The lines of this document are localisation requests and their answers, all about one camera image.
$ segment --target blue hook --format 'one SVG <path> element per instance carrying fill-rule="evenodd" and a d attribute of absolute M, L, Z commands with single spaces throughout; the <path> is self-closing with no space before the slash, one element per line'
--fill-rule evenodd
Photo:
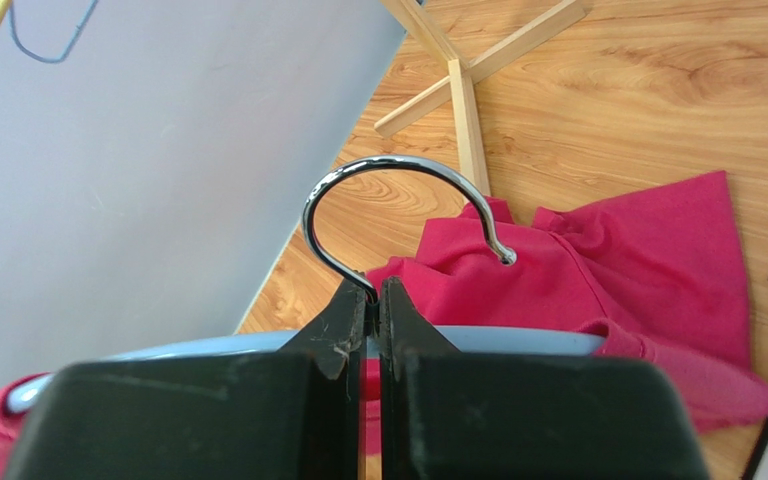
<path fill-rule="evenodd" d="M 94 13 L 94 9 L 97 7 L 98 1 L 99 0 L 91 0 L 91 4 L 88 5 L 88 9 L 85 11 L 82 19 L 79 21 L 79 23 L 76 24 L 76 30 L 70 37 L 70 41 L 68 42 L 67 46 L 65 46 L 64 51 L 58 57 L 42 57 L 23 46 L 23 43 L 20 42 L 20 38 L 17 36 L 17 20 L 15 18 L 16 15 L 14 13 L 13 2 L 8 8 L 8 22 L 11 25 L 11 38 L 14 40 L 14 44 L 17 45 L 17 48 L 19 48 L 21 52 L 25 53 L 34 60 L 50 64 L 62 63 L 67 60 L 68 55 L 70 55 L 70 51 L 73 50 L 73 46 L 76 45 L 76 41 L 79 40 L 79 36 L 82 35 L 82 29 L 85 28 L 85 24 L 88 23 L 88 19 L 91 18 L 91 14 Z"/>

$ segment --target hanger hook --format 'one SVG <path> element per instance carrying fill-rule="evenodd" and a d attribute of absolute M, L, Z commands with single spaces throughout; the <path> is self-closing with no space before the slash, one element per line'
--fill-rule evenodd
<path fill-rule="evenodd" d="M 460 173 L 452 170 L 446 165 L 422 157 L 412 157 L 408 155 L 381 155 L 361 158 L 360 160 L 355 160 L 336 168 L 334 171 L 325 175 L 325 177 L 322 178 L 322 180 L 319 180 L 319 183 L 313 187 L 313 191 L 307 196 L 307 203 L 304 205 L 304 213 L 301 215 L 301 230 L 304 232 L 304 240 L 307 242 L 307 246 L 310 247 L 310 250 L 312 250 L 325 265 L 331 267 L 346 280 L 349 280 L 366 291 L 366 301 L 370 304 L 378 302 L 378 292 L 375 291 L 375 287 L 372 286 L 372 283 L 370 283 L 366 277 L 350 269 L 322 249 L 322 246 L 319 244 L 319 239 L 316 238 L 316 231 L 313 229 L 313 215 L 319 201 L 322 200 L 322 197 L 324 197 L 330 189 L 349 177 L 371 170 L 411 170 L 437 177 L 449 185 L 452 185 L 467 197 L 474 207 L 476 207 L 476 211 L 479 213 L 479 219 L 482 222 L 485 243 L 487 243 L 488 247 L 493 250 L 493 253 L 499 258 L 499 261 L 502 262 L 503 265 L 512 265 L 517 261 L 517 253 L 511 248 L 503 245 L 496 235 L 493 212 L 491 211 L 487 200 L 485 200 L 481 192 L 479 192 L 479 190 L 466 178 L 461 176 Z"/>

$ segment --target wooden floor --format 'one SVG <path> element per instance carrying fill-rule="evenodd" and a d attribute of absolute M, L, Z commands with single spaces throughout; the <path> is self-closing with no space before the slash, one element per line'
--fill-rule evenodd
<path fill-rule="evenodd" d="M 554 0 L 429 4 L 474 57 Z M 586 6 L 583 21 L 477 87 L 493 194 L 528 223 L 539 205 L 572 209 L 727 170 L 752 280 L 755 368 L 768 381 L 768 1 Z M 456 167 L 450 104 L 391 139 L 372 129 L 443 75 L 408 39 L 336 164 L 403 153 Z M 454 216 L 462 204 L 453 189 L 429 177 L 371 173 L 328 194 L 317 231 L 337 258 L 367 270 L 392 255 L 411 256 L 425 220 Z M 240 331 L 298 328 L 337 283 L 296 232 Z M 731 428 L 701 438 L 714 478 L 741 475 L 758 431 Z"/>

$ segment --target wooden stand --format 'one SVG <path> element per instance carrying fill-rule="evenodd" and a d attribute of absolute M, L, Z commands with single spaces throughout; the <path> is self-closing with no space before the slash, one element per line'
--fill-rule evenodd
<path fill-rule="evenodd" d="M 562 1 L 472 61 L 461 55 L 416 0 L 381 0 L 381 3 L 449 71 L 449 76 L 377 121 L 375 130 L 381 136 L 389 137 L 451 98 L 461 174 L 473 182 L 482 194 L 490 195 L 473 84 L 488 78 L 582 19 L 585 10 L 580 0 Z"/>

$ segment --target white wall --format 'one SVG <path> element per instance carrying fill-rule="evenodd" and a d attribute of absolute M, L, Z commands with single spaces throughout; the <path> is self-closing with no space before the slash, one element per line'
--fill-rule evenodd
<path fill-rule="evenodd" d="M 16 0 L 57 54 L 87 0 Z M 387 69 L 377 0 L 101 0 L 0 31 L 0 386 L 230 333 Z"/>

